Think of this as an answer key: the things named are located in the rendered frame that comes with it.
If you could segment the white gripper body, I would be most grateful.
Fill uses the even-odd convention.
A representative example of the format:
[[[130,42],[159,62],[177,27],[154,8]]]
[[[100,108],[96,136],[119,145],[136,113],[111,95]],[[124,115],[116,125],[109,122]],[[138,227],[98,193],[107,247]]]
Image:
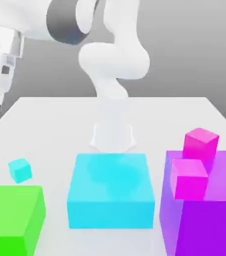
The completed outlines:
[[[0,54],[21,58],[23,55],[24,36],[21,32],[0,26]]]

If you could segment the small cyan cube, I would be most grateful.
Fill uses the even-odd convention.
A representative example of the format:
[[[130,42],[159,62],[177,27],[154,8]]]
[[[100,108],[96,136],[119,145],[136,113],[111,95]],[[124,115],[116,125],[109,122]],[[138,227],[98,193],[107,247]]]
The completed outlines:
[[[8,163],[9,173],[17,183],[22,183],[32,178],[32,169],[25,158],[19,158]]]

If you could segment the small pink cube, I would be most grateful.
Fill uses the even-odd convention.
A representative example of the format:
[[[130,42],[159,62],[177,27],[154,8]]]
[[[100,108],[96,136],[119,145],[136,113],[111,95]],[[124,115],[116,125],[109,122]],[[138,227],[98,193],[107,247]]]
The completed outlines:
[[[203,162],[216,155],[220,136],[203,128],[195,128],[185,134],[182,155]]]

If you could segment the small magenta cube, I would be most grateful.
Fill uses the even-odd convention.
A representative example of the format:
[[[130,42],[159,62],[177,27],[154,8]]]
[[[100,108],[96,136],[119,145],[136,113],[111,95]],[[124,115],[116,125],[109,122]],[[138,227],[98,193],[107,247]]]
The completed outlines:
[[[208,181],[209,176],[201,160],[172,160],[170,186],[175,200],[202,201]]]

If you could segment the large green box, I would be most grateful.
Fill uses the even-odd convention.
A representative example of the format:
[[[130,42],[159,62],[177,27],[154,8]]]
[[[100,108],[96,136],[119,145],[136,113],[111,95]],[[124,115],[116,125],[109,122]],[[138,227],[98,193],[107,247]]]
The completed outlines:
[[[34,256],[46,216],[39,185],[0,185],[0,256]]]

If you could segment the large cyan box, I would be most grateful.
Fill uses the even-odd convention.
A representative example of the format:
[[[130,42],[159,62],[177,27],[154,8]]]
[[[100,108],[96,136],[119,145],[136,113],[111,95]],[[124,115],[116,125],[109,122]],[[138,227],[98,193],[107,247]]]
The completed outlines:
[[[79,153],[67,196],[71,229],[151,229],[155,197],[144,153]]]

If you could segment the large purple box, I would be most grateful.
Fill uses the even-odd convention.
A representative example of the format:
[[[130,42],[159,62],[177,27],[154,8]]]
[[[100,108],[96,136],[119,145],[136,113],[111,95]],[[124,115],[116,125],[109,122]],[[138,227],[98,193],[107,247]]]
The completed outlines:
[[[226,256],[226,150],[216,152],[206,166],[209,182],[203,201],[175,200],[170,185],[173,159],[168,150],[159,220],[167,256]]]

